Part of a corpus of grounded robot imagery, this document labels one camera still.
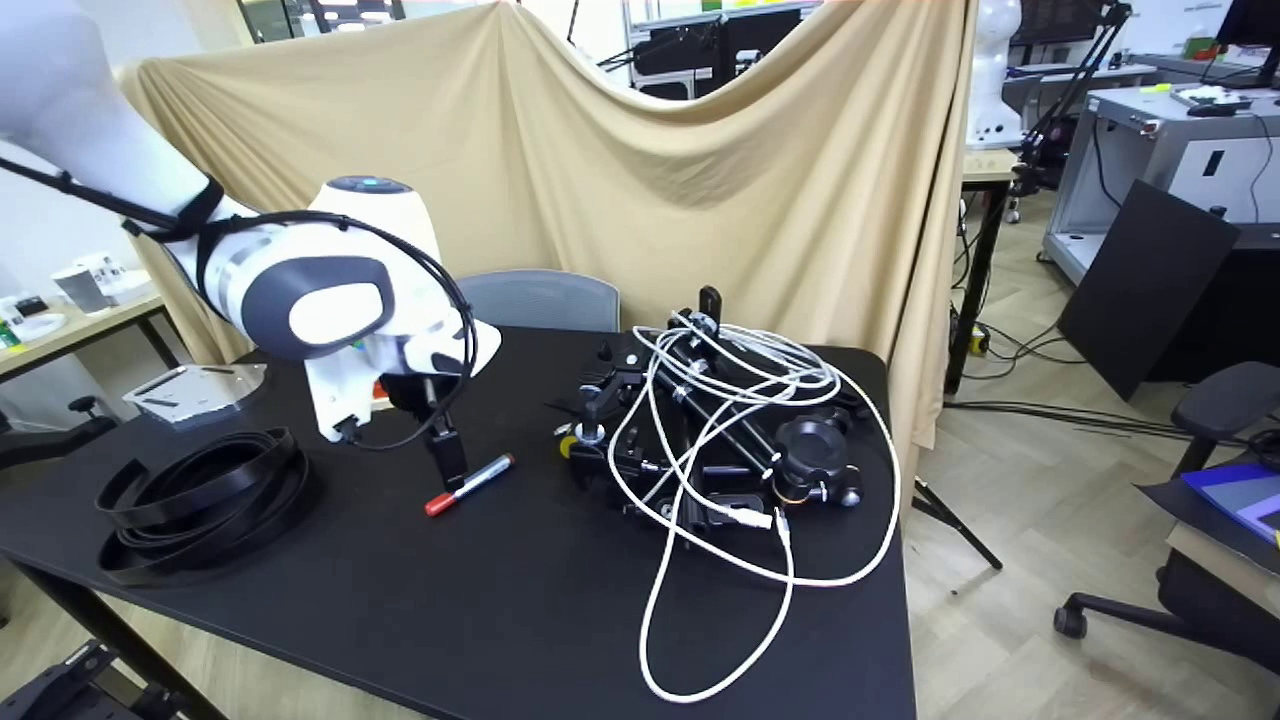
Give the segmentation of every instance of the tan fabric backdrop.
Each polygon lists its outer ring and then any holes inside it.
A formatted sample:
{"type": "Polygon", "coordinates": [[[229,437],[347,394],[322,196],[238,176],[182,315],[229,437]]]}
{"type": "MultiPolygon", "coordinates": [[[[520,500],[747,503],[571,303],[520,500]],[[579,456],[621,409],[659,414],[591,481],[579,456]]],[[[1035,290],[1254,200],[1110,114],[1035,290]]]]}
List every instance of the tan fabric backdrop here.
{"type": "MultiPolygon", "coordinates": [[[[870,347],[898,449],[944,380],[968,4],[831,0],[699,105],[594,84],[510,4],[124,74],[137,109],[232,196],[300,208],[328,176],[422,191],[445,264],[571,270],[659,321],[715,283],[729,321],[870,347]]],[[[245,341],[148,251],[198,362],[245,341]]]]}

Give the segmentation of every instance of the white robot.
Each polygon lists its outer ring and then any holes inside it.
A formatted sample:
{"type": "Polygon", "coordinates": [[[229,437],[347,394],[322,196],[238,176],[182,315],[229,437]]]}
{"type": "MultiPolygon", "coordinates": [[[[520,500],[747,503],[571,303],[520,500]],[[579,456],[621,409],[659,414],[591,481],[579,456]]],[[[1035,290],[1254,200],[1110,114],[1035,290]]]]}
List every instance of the white robot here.
{"type": "Polygon", "coordinates": [[[968,75],[968,150],[1015,150],[1025,139],[1025,122],[999,97],[1007,75],[1007,36],[1021,19],[1021,0],[980,0],[968,75]]]}
{"type": "Polygon", "coordinates": [[[0,139],[69,174],[45,184],[131,218],[268,362],[309,369],[322,439],[366,424],[378,378],[477,378],[494,356],[499,332],[458,313],[412,187],[334,180],[314,211],[260,225],[126,109],[75,0],[0,12],[0,88],[0,139]],[[408,225],[417,243],[376,225],[408,225]]]}

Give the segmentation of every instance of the chair wheel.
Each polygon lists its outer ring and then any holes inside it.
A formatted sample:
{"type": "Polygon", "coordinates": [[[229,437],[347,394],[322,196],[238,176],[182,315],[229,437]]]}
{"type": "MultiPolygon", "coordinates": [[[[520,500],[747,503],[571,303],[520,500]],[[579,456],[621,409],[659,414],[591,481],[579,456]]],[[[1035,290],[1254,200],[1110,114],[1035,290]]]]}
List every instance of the chair wheel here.
{"type": "Polygon", "coordinates": [[[1052,614],[1052,627],[1055,627],[1061,635],[1079,639],[1079,635],[1088,634],[1088,622],[1085,622],[1079,608],[1063,603],[1063,608],[1052,614]]]}

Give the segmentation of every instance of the table leg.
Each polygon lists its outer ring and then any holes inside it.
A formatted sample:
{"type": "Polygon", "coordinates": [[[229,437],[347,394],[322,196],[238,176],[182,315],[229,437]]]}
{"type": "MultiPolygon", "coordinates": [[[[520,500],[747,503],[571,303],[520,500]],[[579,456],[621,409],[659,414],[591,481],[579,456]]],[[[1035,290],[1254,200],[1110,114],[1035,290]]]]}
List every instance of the table leg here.
{"type": "Polygon", "coordinates": [[[14,565],[45,596],[51,596],[75,626],[106,646],[148,686],[172,692],[193,720],[223,720],[206,698],[194,692],[144,635],[137,635],[100,596],[41,570],[14,565]]]}
{"type": "Polygon", "coordinates": [[[177,356],[172,356],[172,347],[165,346],[165,338],[159,338],[159,327],[150,326],[150,315],[144,315],[137,327],[148,338],[148,346],[155,347],[159,363],[165,363],[165,369],[177,369],[177,356]]]}
{"type": "Polygon", "coordinates": [[[968,338],[972,338],[977,313],[985,303],[985,290],[988,290],[990,258],[996,258],[996,238],[999,238],[1005,206],[1007,206],[1007,184],[1005,180],[999,184],[965,184],[965,187],[968,191],[985,191],[988,208],[985,208],[985,225],[977,232],[972,270],[968,270],[961,315],[954,315],[954,327],[950,327],[950,356],[949,356],[949,384],[944,384],[949,396],[954,396],[961,378],[965,378],[968,338]]]}

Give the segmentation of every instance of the computer monitor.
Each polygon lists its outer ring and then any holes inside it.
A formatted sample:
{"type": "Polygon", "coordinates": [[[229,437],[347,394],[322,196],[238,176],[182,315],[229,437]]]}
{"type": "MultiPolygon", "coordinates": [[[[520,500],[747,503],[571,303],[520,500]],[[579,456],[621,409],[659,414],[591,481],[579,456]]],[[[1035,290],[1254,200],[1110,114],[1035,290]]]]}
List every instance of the computer monitor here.
{"type": "Polygon", "coordinates": [[[1280,0],[1231,0],[1216,44],[1258,44],[1270,49],[1262,68],[1254,74],[1258,88],[1275,84],[1280,66],[1280,0]]]}
{"type": "Polygon", "coordinates": [[[1094,36],[1101,0],[1025,0],[1025,25],[1007,44],[1085,44],[1094,36]]]}

